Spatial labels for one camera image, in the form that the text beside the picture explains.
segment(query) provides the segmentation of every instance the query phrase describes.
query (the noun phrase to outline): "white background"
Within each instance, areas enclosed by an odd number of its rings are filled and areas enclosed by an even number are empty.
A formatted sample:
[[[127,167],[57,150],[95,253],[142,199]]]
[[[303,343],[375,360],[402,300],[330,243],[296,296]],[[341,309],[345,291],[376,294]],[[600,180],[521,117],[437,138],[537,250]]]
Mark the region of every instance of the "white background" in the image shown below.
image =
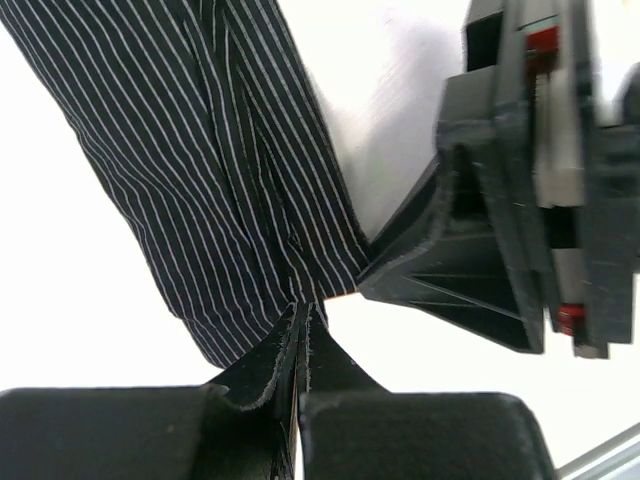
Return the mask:
[[[213,377],[3,29],[0,62],[0,391]],[[547,355],[523,356],[358,295],[328,310],[338,342],[393,391],[523,398],[557,466],[640,421],[637,347],[614,347],[608,362],[578,360],[568,338],[550,335]]]

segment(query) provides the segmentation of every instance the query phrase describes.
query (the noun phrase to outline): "striped cloth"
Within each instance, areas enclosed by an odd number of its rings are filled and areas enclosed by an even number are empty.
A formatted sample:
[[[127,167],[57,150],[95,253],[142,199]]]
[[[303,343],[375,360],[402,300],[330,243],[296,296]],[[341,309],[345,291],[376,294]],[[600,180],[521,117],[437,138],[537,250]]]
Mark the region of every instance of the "striped cloth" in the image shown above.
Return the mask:
[[[368,246],[276,0],[0,0],[170,311],[227,367]]]

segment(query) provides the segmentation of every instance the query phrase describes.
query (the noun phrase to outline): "folded cloth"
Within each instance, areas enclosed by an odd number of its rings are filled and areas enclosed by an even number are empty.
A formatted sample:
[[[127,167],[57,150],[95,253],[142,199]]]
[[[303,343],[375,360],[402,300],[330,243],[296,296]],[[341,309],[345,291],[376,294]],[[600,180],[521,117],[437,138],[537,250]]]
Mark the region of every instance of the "folded cloth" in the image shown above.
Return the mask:
[[[275,0],[0,0],[170,311],[227,367],[368,246]]]

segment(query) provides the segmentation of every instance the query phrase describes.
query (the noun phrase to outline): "red component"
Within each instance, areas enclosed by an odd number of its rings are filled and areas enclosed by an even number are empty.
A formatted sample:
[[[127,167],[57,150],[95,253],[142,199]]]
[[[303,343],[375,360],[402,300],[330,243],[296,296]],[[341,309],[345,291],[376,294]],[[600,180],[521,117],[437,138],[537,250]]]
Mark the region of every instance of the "red component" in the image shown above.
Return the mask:
[[[560,331],[565,335],[573,336],[576,325],[584,323],[584,305],[563,305],[558,310]]]
[[[553,53],[558,50],[558,42],[558,27],[545,28],[527,36],[527,50],[536,52],[536,55]]]

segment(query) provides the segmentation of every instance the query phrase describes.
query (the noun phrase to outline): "pinstripe fabric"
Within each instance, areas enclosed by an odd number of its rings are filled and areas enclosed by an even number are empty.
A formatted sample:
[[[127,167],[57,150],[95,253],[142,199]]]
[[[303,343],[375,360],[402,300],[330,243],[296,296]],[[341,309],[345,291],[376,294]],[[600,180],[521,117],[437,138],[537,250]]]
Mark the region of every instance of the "pinstripe fabric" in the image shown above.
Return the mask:
[[[0,0],[170,311],[226,367],[367,245],[275,0]]]

